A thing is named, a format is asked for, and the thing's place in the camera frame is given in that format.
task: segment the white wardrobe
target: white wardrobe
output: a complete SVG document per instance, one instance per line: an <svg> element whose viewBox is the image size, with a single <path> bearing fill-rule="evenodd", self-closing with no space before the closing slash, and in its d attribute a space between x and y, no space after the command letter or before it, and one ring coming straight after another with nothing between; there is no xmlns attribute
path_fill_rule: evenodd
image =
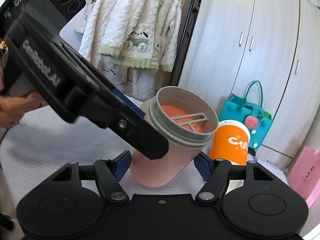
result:
<svg viewBox="0 0 320 240"><path fill-rule="evenodd" d="M320 104L319 8L307 0L202 0L179 86L219 115L254 80L274 119L256 155L284 169ZM258 86L247 99L259 103Z"/></svg>

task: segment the pink paper bag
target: pink paper bag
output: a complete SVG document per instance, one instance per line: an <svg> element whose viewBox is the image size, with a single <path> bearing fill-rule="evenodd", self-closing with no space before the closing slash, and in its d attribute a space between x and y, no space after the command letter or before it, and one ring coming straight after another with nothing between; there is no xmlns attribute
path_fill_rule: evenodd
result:
<svg viewBox="0 0 320 240"><path fill-rule="evenodd" d="M287 180L310 208L320 193L320 147L304 147Z"/></svg>

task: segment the pink bottle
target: pink bottle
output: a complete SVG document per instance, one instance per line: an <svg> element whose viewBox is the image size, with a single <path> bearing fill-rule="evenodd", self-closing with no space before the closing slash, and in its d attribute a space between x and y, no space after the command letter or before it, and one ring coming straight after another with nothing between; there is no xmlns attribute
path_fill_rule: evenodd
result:
<svg viewBox="0 0 320 240"><path fill-rule="evenodd" d="M163 87L151 100L144 117L169 141L169 151L150 160L132 150L130 172L147 187L168 183L212 141L218 117L201 97L179 87Z"/></svg>

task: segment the silver handle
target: silver handle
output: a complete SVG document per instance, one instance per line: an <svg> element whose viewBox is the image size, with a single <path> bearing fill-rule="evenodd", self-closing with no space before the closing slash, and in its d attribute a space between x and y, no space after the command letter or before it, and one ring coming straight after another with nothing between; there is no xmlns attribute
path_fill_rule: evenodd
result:
<svg viewBox="0 0 320 240"><path fill-rule="evenodd" d="M298 73L299 65L300 65L300 61L298 60L298 62L297 62L297 66L296 66L296 71L294 72L294 74L295 74L295 75Z"/></svg>
<svg viewBox="0 0 320 240"><path fill-rule="evenodd" d="M251 51L251 50L252 50L253 42L254 42L254 37L252 37L252 41L251 41L251 44L250 44L249 51Z"/></svg>
<svg viewBox="0 0 320 240"><path fill-rule="evenodd" d="M244 32L241 33L241 38L240 38L239 46L241 46L241 44L242 44L243 35L244 35Z"/></svg>

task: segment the screw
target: screw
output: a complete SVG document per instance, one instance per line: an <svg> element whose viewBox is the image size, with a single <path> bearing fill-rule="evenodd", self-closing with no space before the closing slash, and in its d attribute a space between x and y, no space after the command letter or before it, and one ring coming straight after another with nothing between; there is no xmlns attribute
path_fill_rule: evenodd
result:
<svg viewBox="0 0 320 240"><path fill-rule="evenodd" d="M214 198L214 194L212 194L211 192L201 192L198 196L202 200L211 200Z"/></svg>
<svg viewBox="0 0 320 240"><path fill-rule="evenodd" d="M124 200L126 195L123 192L114 192L110 195L113 200Z"/></svg>
<svg viewBox="0 0 320 240"><path fill-rule="evenodd" d="M125 120L121 119L118 122L118 125L119 125L120 129L125 129L127 127L127 122Z"/></svg>

